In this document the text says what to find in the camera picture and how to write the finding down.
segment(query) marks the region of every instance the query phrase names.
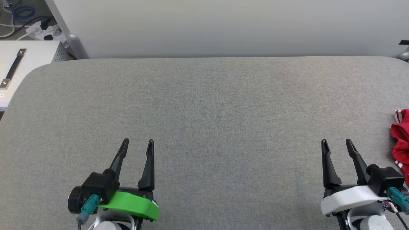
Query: red cloth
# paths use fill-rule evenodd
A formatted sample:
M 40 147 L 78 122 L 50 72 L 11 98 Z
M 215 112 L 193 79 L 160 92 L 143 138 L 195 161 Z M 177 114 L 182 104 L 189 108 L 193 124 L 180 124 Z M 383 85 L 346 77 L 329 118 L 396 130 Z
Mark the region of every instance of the red cloth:
M 409 183 L 409 109 L 396 110 L 395 119 L 397 123 L 392 124 L 391 135 L 398 142 L 392 148 L 392 156 Z

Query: wires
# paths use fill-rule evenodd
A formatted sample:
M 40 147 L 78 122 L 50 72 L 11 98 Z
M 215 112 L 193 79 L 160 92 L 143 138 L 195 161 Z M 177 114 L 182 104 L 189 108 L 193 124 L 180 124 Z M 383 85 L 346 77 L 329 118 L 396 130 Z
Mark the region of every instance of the wires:
M 16 20 L 19 23 L 26 23 L 27 21 L 22 21 L 22 20 L 26 20 L 34 16 L 34 14 L 36 13 L 36 9 L 34 9 L 33 7 L 29 7 L 29 6 L 17 7 L 18 4 L 20 3 L 21 3 L 21 0 L 19 0 L 14 5 L 13 9 L 11 10 L 11 13 L 14 16 L 14 20 Z
M 409 230 L 408 225 L 406 225 L 403 218 L 399 215 L 398 209 L 396 208 L 395 204 L 391 201 L 383 201 L 382 203 L 384 204 L 385 209 L 389 210 L 390 212 L 394 212 L 398 216 L 399 220 L 402 222 L 405 229 Z
M 19 40 L 21 40 L 22 38 L 24 38 L 24 37 L 26 37 L 26 36 L 28 36 L 29 34 L 24 34 L 23 36 L 21 36 L 20 38 L 18 38 L 18 39 L 16 39 L 16 41 L 19 41 Z
M 14 26 L 14 15 L 13 15 L 13 13 L 11 11 L 6 10 L 5 6 L 3 6 L 3 10 L 6 11 L 6 12 L 11 13 L 11 26 L 13 27 L 13 30 L 10 33 L 0 36 L 0 38 L 7 38 L 7 37 L 14 34 L 14 31 L 15 31 L 16 27 Z
M 28 25 L 28 24 L 31 23 L 31 22 L 41 21 L 41 20 L 44 20 L 44 19 L 47 19 L 47 18 L 52 18 L 52 17 L 47 17 L 47 16 L 35 17 L 35 18 L 31 19 L 30 21 L 28 21 L 28 22 L 24 23 L 23 25 L 21 25 L 21 27 L 18 28 L 18 29 L 16 29 L 16 30 L 14 31 L 14 33 L 12 33 L 12 34 L 10 34 L 10 35 L 6 35 L 6 36 L 0 36 L 0 40 L 5 39 L 5 38 L 8 38 L 8 37 L 11 37 L 13 34 L 19 32 L 21 29 L 24 28 L 24 26 Z
M 53 17 L 47 17 L 47 16 L 40 16 L 40 17 L 35 17 L 35 18 L 33 18 L 33 19 L 29 20 L 29 21 L 22 21 L 24 19 L 29 19 L 32 16 L 34 16 L 34 14 L 36 13 L 36 10 L 33 7 L 29 7 L 29 6 L 17 7 L 20 3 L 21 3 L 21 0 L 19 0 L 16 3 L 16 5 L 14 5 L 14 7 L 13 7 L 13 9 L 11 11 L 7 10 L 3 6 L 4 11 L 6 11 L 8 13 L 11 13 L 11 25 L 6 25 L 6 24 L 0 24 L 0 25 L 7 26 L 7 27 L 13 27 L 13 29 L 12 29 L 12 31 L 10 33 L 0 36 L 0 40 L 8 38 L 8 37 L 14 35 L 15 33 L 19 32 L 24 27 L 29 27 L 28 26 L 29 23 L 41 21 L 41 20 L 44 20 L 44 19 L 53 18 Z M 19 23 L 23 23 L 23 25 L 19 25 L 19 26 L 14 25 L 14 20 L 16 20 Z

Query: gray tabletop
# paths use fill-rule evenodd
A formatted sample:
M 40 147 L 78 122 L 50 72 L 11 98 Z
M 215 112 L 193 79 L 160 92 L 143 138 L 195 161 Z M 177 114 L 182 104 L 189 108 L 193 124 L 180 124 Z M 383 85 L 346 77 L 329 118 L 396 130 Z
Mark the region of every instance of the gray tabletop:
M 135 187 L 152 138 L 160 219 L 144 229 L 337 229 L 320 210 L 320 141 L 344 184 L 357 179 L 347 138 L 368 164 L 392 166 L 390 126 L 408 86 L 408 63 L 368 56 L 37 68 L 0 121 L 0 223 L 75 229 L 71 189 L 109 167 L 124 138 L 120 182 Z

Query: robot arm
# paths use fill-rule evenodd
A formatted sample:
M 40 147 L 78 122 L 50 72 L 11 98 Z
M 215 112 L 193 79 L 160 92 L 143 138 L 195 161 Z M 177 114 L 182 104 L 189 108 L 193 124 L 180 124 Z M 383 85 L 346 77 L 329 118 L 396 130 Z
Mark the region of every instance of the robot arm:
M 146 163 L 138 188 L 120 187 L 122 161 L 128 151 L 129 139 L 124 139 L 111 166 L 103 173 L 91 173 L 81 186 L 76 186 L 68 198 L 68 210 L 77 217 L 78 229 L 90 214 L 97 214 L 90 227 L 93 230 L 141 230 L 143 220 L 158 219 L 159 207 L 153 198 L 155 189 L 154 142 L 149 140 Z M 120 222 L 130 223 L 130 228 Z
M 403 187 L 404 177 L 392 167 L 368 167 L 350 139 L 346 140 L 346 145 L 358 176 L 356 185 L 341 185 L 330 158 L 328 143 L 325 139 L 321 142 L 325 188 L 322 214 L 336 216 L 341 230 L 375 230 L 379 226 L 392 230 L 385 210 L 395 212 L 398 217 L 399 212 L 409 214 L 409 200 L 405 197 L 409 192 Z M 352 221 L 353 216 L 366 217 Z

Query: white wall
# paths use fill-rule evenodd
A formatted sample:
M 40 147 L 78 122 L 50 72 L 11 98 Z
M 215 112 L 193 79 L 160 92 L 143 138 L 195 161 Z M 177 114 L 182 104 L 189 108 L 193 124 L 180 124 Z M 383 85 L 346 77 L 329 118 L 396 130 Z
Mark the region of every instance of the white wall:
M 407 48 L 398 45 L 400 40 L 409 40 L 409 0 L 54 0 L 54 3 L 90 58 L 395 57 Z

